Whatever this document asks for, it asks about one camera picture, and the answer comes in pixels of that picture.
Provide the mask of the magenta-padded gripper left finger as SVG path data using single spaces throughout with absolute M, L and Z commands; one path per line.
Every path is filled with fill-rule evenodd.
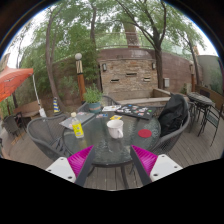
M 59 157 L 47 168 L 47 171 L 83 187 L 94 157 L 95 149 L 91 145 L 69 158 Z

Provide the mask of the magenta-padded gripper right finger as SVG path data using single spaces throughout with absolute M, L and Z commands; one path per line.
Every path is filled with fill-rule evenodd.
M 182 169 L 175 161 L 165 154 L 159 156 L 132 145 L 130 155 L 138 171 L 141 182 L 147 185 Z

